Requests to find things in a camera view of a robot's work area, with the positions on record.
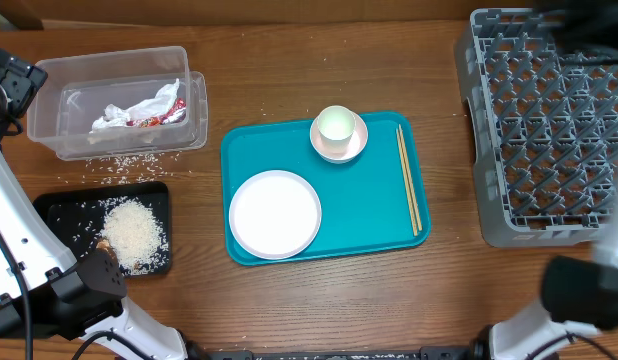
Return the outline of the white tissue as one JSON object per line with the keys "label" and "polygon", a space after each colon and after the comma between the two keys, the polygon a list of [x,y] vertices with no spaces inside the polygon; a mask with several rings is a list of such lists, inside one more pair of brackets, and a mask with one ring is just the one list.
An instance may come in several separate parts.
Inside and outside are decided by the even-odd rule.
{"label": "white tissue", "polygon": [[125,123],[129,120],[140,120],[165,114],[177,98],[182,98],[178,96],[179,89],[180,80],[176,79],[173,83],[161,87],[153,98],[145,99],[127,109],[109,104],[104,109],[104,114],[93,122],[91,132],[113,128],[140,128],[129,127]]}

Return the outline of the red snack wrapper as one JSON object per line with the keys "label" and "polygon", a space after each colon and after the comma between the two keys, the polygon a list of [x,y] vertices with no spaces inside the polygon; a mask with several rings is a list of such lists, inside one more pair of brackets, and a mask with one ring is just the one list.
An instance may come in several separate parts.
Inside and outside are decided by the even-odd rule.
{"label": "red snack wrapper", "polygon": [[154,127],[159,125],[169,125],[184,120],[186,116],[186,102],[183,98],[177,98],[168,112],[159,116],[153,116],[140,120],[129,120],[125,123],[129,127]]}

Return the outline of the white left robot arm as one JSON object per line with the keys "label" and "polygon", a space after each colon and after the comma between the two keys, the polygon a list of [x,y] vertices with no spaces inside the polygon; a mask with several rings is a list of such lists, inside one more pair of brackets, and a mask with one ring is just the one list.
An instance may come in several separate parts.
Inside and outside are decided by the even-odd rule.
{"label": "white left robot arm", "polygon": [[[22,133],[21,118],[47,73],[0,48],[0,142]],[[80,339],[121,359],[205,359],[180,331],[127,295],[117,262],[96,249],[77,259],[40,218],[0,146],[0,338],[20,338],[32,358],[35,339]]]}

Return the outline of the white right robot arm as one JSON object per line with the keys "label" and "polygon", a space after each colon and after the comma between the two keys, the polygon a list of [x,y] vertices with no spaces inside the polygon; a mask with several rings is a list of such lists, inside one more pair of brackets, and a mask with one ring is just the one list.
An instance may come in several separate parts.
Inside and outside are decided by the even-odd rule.
{"label": "white right robot arm", "polygon": [[478,9],[455,60],[484,240],[592,251],[552,257],[538,297],[466,357],[554,359],[618,328],[618,1]]}

